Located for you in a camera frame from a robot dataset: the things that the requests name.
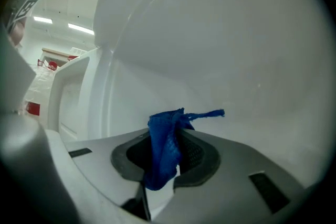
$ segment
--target fluorescent light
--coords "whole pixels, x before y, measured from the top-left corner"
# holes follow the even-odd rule
[[[46,19],[46,18],[41,18],[41,17],[34,17],[34,20],[38,22],[48,23],[48,24],[53,23],[52,19]]]
[[[68,26],[72,29],[76,29],[76,30],[79,30],[79,31],[82,31],[82,32],[85,32],[85,33],[88,33],[88,34],[91,34],[91,35],[95,34],[95,32],[93,32],[92,30],[86,29],[84,27],[80,27],[78,25],[68,24]]]

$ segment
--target white plastic surface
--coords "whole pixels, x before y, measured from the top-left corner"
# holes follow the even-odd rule
[[[223,108],[195,129],[254,147],[306,187],[323,175],[336,42],[321,0],[99,0],[94,30],[81,139],[142,129],[162,111]]]
[[[59,132],[64,141],[83,139],[80,130],[79,96],[89,58],[76,59],[57,70],[49,103],[48,128]]]

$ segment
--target black slot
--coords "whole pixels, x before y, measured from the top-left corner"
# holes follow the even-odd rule
[[[82,148],[80,150],[70,151],[69,155],[70,155],[71,158],[75,158],[75,157],[85,155],[85,154],[88,154],[88,153],[91,153],[91,152],[92,152],[92,150],[90,150],[88,148]]]
[[[275,214],[289,204],[290,200],[264,173],[249,175],[250,180],[256,186],[272,214]]]

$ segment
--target blue cloth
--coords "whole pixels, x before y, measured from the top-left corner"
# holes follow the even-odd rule
[[[190,121],[224,115],[223,109],[203,114],[184,114],[184,108],[181,108],[150,116],[148,127],[152,142],[152,169],[144,177],[146,188],[159,190],[176,175],[176,167],[182,159],[176,129],[194,130]]]

